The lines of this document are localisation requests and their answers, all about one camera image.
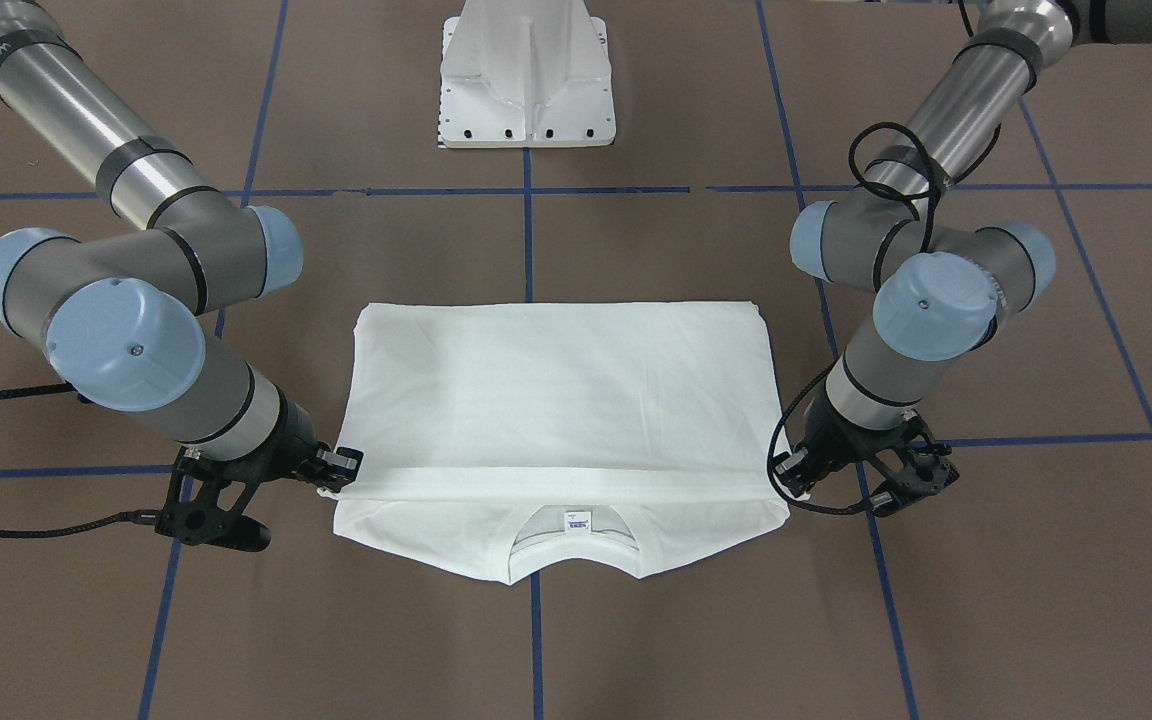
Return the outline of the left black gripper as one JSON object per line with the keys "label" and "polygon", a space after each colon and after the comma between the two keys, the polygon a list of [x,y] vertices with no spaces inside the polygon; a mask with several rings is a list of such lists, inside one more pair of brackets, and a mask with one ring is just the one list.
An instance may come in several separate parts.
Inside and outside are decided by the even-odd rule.
{"label": "left black gripper", "polygon": [[922,415],[911,414],[893,429],[863,429],[847,420],[823,391],[808,407],[805,435],[797,450],[771,457],[778,495],[810,498],[814,483],[854,462],[865,462],[882,475],[867,500],[855,509],[849,507],[846,514],[867,510],[877,518],[888,518],[924,498],[938,495],[960,477],[948,458],[950,446],[935,441]]}

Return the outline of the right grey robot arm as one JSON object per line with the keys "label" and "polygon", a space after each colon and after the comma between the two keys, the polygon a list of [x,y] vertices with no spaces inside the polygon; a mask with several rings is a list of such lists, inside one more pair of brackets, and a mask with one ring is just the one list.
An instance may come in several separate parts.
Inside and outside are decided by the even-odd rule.
{"label": "right grey robot arm", "polygon": [[47,228],[0,237],[0,323],[94,406],[180,446],[159,510],[120,521],[197,546],[270,546],[247,515],[282,478],[338,492],[361,450],[311,416],[200,316],[296,282],[300,232],[282,211],[237,206],[88,68],[35,1],[0,1],[0,101],[40,132],[132,232],[83,242]]}

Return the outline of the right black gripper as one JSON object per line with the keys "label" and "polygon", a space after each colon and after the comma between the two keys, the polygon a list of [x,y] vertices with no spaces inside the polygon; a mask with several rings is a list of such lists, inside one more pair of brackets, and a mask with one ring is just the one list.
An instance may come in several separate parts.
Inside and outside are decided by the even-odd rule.
{"label": "right black gripper", "polygon": [[320,497],[338,498],[356,480],[364,450],[329,448],[316,437],[310,416],[279,393],[279,411],[270,438],[251,454],[233,460],[180,450],[168,497],[157,511],[156,533],[188,546],[262,552],[270,529],[244,515],[262,484],[291,478],[314,486]]}

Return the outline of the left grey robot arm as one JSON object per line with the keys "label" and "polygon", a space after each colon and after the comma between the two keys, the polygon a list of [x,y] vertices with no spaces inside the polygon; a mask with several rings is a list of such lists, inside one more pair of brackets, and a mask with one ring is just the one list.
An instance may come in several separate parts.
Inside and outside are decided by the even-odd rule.
{"label": "left grey robot arm", "polygon": [[838,361],[799,392],[803,434],[768,452],[771,487],[795,509],[817,510],[814,484],[855,462],[882,480],[842,516],[887,518],[957,479],[952,448],[916,409],[955,361],[1034,304],[1056,256],[1033,225],[960,232],[935,211],[1073,47],[1152,44],[1152,1],[990,1],[968,33],[914,118],[867,128],[893,141],[867,164],[847,162],[856,184],[846,199],[814,202],[791,228],[797,268],[874,296]]}

